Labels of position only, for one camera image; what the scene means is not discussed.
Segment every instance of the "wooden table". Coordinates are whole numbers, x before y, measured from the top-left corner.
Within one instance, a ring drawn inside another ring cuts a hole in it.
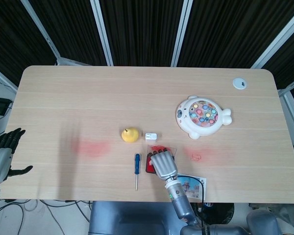
[[[248,87],[236,90],[235,77]],[[192,94],[230,108],[232,124],[190,139],[174,112]],[[294,203],[294,151],[270,72],[153,67],[27,68],[7,131],[26,130],[13,169],[34,168],[5,181],[0,197],[169,201],[164,182],[145,172],[145,139],[122,141],[129,126],[176,147],[179,172],[207,178],[208,202]]]

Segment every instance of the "red stain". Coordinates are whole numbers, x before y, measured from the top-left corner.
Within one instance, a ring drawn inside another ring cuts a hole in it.
[[[169,150],[171,152],[171,149],[168,147],[164,147],[162,145],[156,145],[156,146],[150,146],[152,151],[159,151],[159,150],[163,150],[164,148],[166,148],[167,150]]]
[[[79,156],[97,158],[110,151],[110,143],[106,141],[74,141],[72,152]]]
[[[183,151],[192,162],[199,162],[203,158],[211,155],[213,152],[211,149],[208,148],[194,149],[189,147],[183,147]]]

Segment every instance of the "toy face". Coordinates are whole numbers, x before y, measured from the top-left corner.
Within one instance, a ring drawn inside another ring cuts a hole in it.
[[[219,115],[216,107],[212,103],[199,100],[190,106],[189,116],[197,126],[210,127],[218,121]]]

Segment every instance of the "mechanical hand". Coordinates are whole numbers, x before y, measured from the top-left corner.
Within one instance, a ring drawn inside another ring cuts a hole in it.
[[[33,166],[30,165],[23,170],[12,170],[11,162],[16,147],[25,130],[18,128],[7,134],[0,136],[0,183],[5,181],[8,176],[23,175],[28,173]]]
[[[176,179],[177,167],[173,160],[172,153],[167,149],[153,152],[151,161],[155,167],[157,176],[166,181],[166,189],[173,203],[177,217],[188,225],[198,226],[199,222],[195,216],[192,206],[185,195],[181,182]]]

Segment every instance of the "small box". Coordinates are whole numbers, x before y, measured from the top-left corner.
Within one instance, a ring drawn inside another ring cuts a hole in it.
[[[157,140],[157,133],[146,133],[145,140],[150,142],[156,142]]]

